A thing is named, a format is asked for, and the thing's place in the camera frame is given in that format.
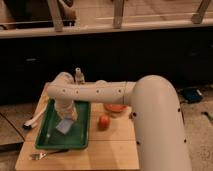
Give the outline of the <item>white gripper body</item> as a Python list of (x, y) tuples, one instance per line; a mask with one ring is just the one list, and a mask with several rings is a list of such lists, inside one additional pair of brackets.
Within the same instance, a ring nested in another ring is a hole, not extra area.
[(55, 107), (57, 114), (62, 119), (68, 118), (68, 119), (72, 119), (73, 121), (77, 120), (78, 114), (77, 114), (74, 103), (71, 103), (71, 104), (66, 105), (66, 106), (59, 104), (59, 103), (55, 103), (54, 107)]

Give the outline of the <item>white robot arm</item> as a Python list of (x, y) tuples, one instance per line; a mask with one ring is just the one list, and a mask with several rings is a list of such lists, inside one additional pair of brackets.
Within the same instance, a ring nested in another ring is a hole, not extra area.
[(178, 95), (164, 77), (76, 84), (60, 73), (48, 85), (47, 95), (61, 111), (72, 100), (130, 106), (140, 171), (192, 171)]

